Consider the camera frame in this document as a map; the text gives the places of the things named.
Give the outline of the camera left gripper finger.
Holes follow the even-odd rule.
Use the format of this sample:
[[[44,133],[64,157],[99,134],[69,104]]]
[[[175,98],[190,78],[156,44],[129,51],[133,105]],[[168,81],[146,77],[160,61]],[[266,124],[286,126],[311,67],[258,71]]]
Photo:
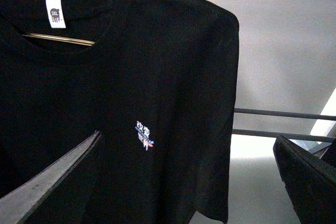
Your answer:
[[[102,157],[102,134],[90,137],[1,198],[1,223],[81,223]]]

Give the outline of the finger of the camera right gripper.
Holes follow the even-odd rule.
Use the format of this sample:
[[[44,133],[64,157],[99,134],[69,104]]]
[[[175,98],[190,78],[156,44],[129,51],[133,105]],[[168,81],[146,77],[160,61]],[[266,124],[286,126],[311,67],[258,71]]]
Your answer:
[[[335,223],[335,142],[318,158],[279,136],[273,152],[300,222]]]

